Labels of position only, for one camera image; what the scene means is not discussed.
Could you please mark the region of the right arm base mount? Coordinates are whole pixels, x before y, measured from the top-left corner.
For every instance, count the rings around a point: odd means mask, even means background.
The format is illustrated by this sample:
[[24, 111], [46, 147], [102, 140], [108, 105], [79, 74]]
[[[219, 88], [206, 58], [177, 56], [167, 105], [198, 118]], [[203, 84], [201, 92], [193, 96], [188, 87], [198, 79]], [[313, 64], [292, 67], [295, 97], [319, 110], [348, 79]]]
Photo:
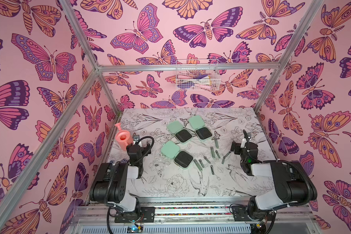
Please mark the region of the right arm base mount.
[[268, 220], [272, 221], [277, 215], [277, 213], [272, 210], [255, 210], [254, 208], [250, 208], [241, 204], [231, 204], [229, 206], [229, 212], [233, 215], [234, 221], [245, 222], [265, 222]]

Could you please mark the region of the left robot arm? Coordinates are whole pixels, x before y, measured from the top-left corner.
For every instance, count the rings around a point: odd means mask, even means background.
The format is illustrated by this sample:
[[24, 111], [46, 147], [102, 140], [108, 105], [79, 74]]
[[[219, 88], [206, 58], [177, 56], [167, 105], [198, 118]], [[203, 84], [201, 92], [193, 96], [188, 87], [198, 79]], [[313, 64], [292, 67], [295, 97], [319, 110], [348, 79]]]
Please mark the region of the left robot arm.
[[136, 197], [126, 193], [126, 184], [128, 180], [142, 177], [143, 159], [151, 154], [154, 143], [152, 136], [142, 137], [126, 147], [128, 162], [101, 164], [91, 185], [89, 199], [121, 214], [140, 215], [140, 204]]

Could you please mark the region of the back left green case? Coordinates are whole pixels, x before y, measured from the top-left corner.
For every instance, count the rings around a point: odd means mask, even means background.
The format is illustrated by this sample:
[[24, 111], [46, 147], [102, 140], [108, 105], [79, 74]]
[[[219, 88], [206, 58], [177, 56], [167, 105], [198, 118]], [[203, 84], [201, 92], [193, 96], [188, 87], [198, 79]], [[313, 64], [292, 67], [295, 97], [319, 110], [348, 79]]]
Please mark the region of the back left green case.
[[179, 143], [187, 143], [193, 137], [191, 132], [186, 129], [179, 121], [170, 122], [167, 124], [166, 128], [171, 134], [175, 136]]

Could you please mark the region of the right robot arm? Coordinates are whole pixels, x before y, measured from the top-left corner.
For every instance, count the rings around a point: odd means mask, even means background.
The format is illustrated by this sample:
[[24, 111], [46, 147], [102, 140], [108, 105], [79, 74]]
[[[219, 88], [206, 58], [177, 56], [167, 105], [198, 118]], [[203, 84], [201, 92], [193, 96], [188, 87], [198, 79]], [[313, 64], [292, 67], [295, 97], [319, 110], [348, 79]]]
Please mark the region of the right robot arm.
[[232, 149], [241, 157], [240, 165], [248, 176], [268, 177], [274, 189], [252, 196], [245, 208], [250, 220], [261, 220], [279, 209], [302, 206], [317, 199], [317, 190], [299, 162], [286, 160], [258, 160], [258, 145], [243, 130], [241, 143], [233, 142]]

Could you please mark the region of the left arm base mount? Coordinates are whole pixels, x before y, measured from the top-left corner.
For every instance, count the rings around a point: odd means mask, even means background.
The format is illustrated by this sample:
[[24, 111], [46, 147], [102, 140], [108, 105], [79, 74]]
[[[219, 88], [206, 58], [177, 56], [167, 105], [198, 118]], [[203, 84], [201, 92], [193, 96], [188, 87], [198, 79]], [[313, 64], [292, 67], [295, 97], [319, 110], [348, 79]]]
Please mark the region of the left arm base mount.
[[140, 207], [132, 212], [117, 212], [115, 223], [153, 223], [155, 220], [155, 207]]

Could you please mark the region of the back right green case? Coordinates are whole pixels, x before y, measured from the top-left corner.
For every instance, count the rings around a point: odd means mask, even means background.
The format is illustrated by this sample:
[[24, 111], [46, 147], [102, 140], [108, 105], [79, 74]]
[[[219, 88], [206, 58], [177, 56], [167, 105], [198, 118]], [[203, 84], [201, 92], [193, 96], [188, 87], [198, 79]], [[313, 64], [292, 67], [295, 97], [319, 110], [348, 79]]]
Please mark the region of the back right green case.
[[192, 116], [188, 121], [199, 140], [204, 141], [212, 138], [213, 135], [210, 129], [206, 126], [200, 115]]

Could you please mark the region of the green nail clipper case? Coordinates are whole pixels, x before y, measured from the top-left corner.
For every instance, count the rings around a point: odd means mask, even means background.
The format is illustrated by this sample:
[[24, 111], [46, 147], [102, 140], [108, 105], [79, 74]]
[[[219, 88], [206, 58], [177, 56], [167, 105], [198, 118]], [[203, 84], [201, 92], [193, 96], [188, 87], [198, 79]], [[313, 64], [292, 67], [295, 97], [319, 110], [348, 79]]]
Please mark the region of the green nail clipper case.
[[189, 168], [191, 163], [194, 161], [194, 157], [189, 152], [181, 149], [173, 141], [166, 142], [161, 147], [160, 152], [182, 169]]

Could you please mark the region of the nail clipper near back case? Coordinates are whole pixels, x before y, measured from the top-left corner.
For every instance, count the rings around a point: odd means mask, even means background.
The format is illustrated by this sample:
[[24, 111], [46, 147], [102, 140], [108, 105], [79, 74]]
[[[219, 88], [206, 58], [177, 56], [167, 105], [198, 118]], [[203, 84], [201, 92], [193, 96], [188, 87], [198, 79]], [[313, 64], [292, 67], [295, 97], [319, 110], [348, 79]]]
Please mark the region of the nail clipper near back case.
[[213, 141], [214, 141], [215, 147], [218, 149], [219, 148], [218, 138], [213, 137]]

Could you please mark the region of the pink watering can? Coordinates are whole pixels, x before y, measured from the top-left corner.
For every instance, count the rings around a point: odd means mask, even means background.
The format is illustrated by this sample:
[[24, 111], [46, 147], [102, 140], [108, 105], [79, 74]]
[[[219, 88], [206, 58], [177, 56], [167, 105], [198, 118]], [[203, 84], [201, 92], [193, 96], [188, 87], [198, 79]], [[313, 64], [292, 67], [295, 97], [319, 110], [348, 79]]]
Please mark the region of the pink watering can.
[[116, 123], [117, 133], [115, 135], [115, 141], [123, 151], [127, 151], [127, 147], [133, 144], [133, 137], [128, 130], [124, 130], [121, 127], [121, 123]]

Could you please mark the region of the green circuit board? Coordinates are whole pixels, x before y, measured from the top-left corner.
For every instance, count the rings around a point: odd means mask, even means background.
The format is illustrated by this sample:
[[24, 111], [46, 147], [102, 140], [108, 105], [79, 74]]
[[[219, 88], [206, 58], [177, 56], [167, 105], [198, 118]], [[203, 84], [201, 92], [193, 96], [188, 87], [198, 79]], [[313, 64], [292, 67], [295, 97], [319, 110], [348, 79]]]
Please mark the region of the green circuit board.
[[143, 226], [131, 225], [127, 227], [128, 234], [141, 234], [143, 231]]

